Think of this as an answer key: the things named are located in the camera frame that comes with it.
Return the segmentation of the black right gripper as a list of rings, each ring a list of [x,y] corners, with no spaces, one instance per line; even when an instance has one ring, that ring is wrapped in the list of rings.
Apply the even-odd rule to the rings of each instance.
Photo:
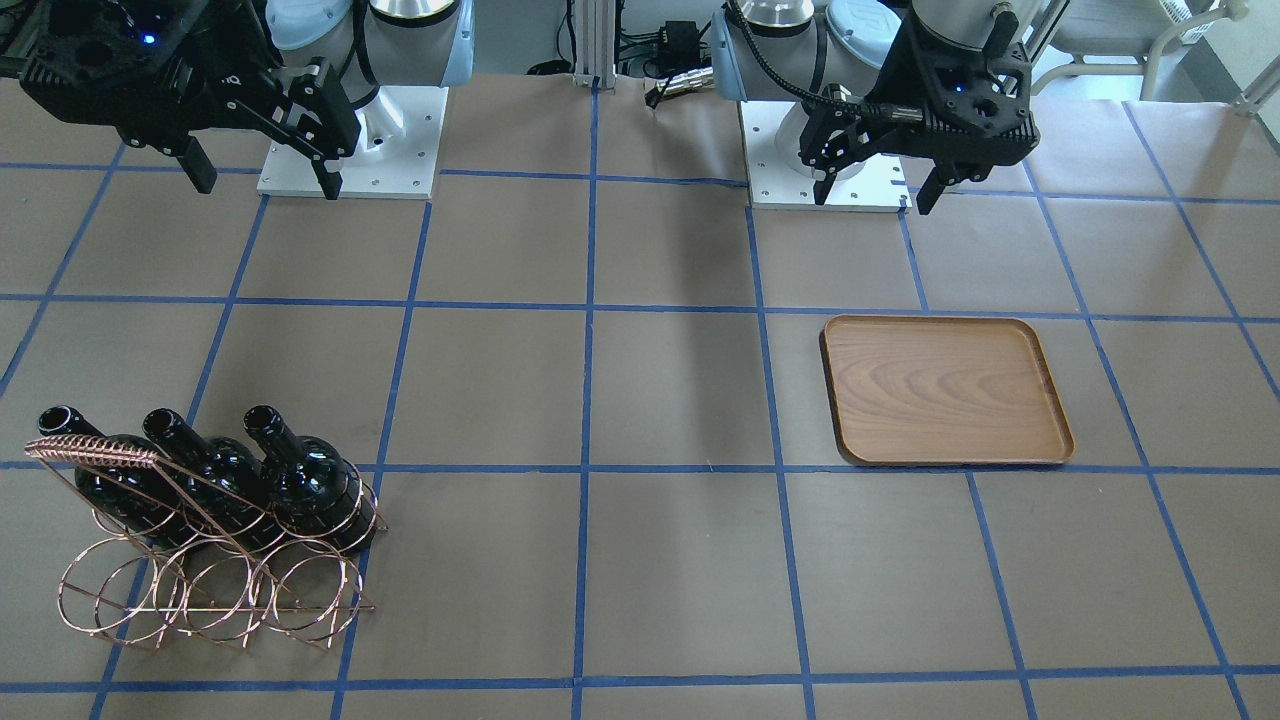
[[[218,170],[195,133],[269,132],[291,100],[301,140],[328,200],[340,195],[338,161],[360,135],[356,111],[328,60],[287,81],[261,1],[42,1],[18,81],[59,120],[109,126],[133,147],[178,151],[198,193]]]

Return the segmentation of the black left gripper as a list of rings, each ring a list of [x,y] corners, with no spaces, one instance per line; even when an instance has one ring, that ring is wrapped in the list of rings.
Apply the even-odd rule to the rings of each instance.
[[[927,217],[961,165],[1011,167],[1039,143],[1030,110],[1030,61],[1021,41],[1037,1],[905,1],[873,90],[872,105],[920,113],[914,122],[861,115],[864,102],[801,101],[806,120],[797,156],[817,173],[814,202],[826,205],[837,174],[877,151],[936,160],[916,191]]]

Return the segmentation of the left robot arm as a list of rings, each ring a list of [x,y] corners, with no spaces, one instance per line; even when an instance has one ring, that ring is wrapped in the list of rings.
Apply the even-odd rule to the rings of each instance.
[[[1039,143],[1030,1],[728,1],[717,91],[739,105],[759,208],[931,211]]]

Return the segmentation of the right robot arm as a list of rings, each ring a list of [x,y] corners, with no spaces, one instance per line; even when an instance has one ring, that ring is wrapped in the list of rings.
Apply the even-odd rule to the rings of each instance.
[[[268,196],[428,200],[470,1],[41,1],[3,74],[59,120],[106,126],[210,193],[206,129],[266,136]]]

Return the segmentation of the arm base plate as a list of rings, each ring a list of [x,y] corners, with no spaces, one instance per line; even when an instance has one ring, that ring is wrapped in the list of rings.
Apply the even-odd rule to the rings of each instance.
[[[902,163],[874,155],[842,169],[824,204],[815,201],[820,174],[804,165],[800,133],[808,120],[797,102],[739,104],[751,204],[759,209],[887,211],[911,206]]]
[[[342,161],[340,199],[429,200],[436,177],[445,104],[442,87],[383,86],[365,108],[352,158]],[[273,143],[257,191],[266,196],[325,199],[311,161]]]

